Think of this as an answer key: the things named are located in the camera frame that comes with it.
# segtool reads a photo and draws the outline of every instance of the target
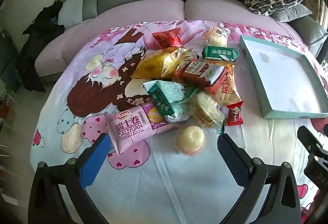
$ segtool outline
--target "round cookie stack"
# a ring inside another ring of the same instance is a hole
[[[205,92],[195,94],[193,97],[192,117],[203,127],[214,128],[222,124],[224,115],[222,108]]]

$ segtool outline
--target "gray pillow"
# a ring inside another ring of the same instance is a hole
[[[290,22],[292,20],[296,20],[300,17],[304,17],[307,15],[311,15],[312,11],[308,9],[306,6],[302,4],[298,4],[296,6],[287,8],[284,11],[279,13],[272,13],[270,17],[272,17],[277,22]]]
[[[83,0],[66,0],[58,14],[58,25],[65,29],[82,23]]]

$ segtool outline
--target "pink swiss roll package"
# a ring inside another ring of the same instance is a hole
[[[108,123],[108,134],[118,154],[122,154],[133,143],[179,127],[177,123],[167,122],[153,102],[117,114],[105,115],[105,119]]]

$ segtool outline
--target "cabinet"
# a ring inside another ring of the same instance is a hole
[[[16,70],[17,57],[18,53],[9,35],[5,31],[0,32],[0,79],[14,92],[20,84]]]

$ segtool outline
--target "gray sofa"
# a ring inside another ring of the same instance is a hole
[[[239,0],[83,0],[84,21],[42,51],[35,62],[36,70],[43,81],[56,80],[84,44],[97,34],[142,21],[175,19],[222,21],[262,28],[303,41],[315,56],[328,36],[309,16],[289,24],[277,23],[270,17],[250,13]]]

